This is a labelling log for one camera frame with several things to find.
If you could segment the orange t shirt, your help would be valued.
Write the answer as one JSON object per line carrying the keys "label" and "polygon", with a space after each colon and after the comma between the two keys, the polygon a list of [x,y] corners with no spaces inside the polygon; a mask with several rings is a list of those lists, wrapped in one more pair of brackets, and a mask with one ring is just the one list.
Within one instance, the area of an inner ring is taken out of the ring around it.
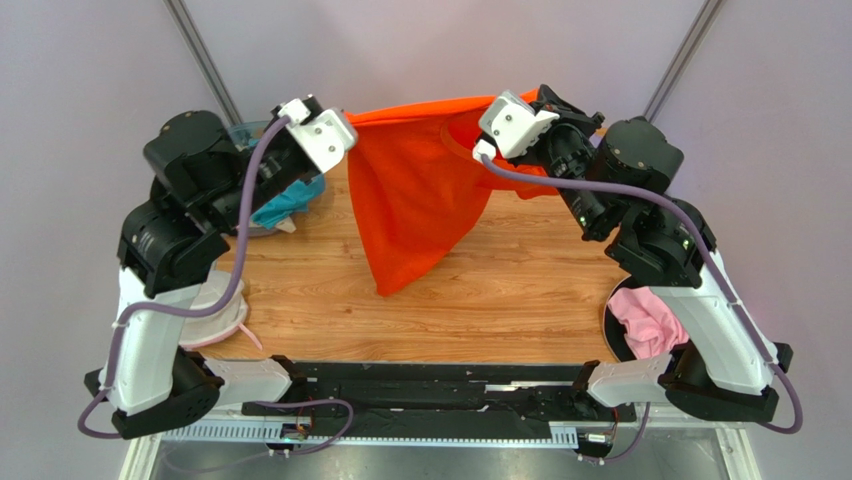
{"label": "orange t shirt", "polygon": [[351,114],[349,192],[379,295],[432,270],[477,224],[494,191],[520,199],[553,188],[501,178],[473,159],[489,96],[438,100]]}

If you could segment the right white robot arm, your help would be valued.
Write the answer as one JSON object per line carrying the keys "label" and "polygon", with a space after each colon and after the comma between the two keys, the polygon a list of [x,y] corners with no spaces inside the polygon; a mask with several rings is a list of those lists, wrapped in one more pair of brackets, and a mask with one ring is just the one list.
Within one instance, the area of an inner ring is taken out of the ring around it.
{"label": "right white robot arm", "polygon": [[[646,359],[590,361],[576,387],[606,406],[666,402],[707,421],[771,422],[779,403],[773,377],[788,369],[793,352],[760,334],[734,300],[700,211],[665,196],[683,152],[641,116],[613,123],[593,144],[603,115],[583,112],[547,85],[531,106],[555,117],[529,151],[533,164],[551,178],[613,185],[603,193],[560,190],[583,239],[604,243],[629,284],[649,288],[688,334]],[[627,195],[626,187],[665,197],[656,204]]]}

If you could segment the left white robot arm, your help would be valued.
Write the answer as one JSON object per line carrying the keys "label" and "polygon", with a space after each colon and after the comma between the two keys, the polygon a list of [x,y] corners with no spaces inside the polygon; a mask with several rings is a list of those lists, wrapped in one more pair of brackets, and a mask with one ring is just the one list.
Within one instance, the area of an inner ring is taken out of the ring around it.
{"label": "left white robot arm", "polygon": [[206,110],[170,118],[144,146],[154,178],[121,227],[108,358],[84,378],[92,405],[112,408],[107,439],[167,432],[217,407],[285,396],[292,377],[278,359],[209,360],[186,350],[181,334],[236,296],[252,214],[294,182],[329,171],[356,140],[341,111],[306,96],[276,106],[250,149]]}

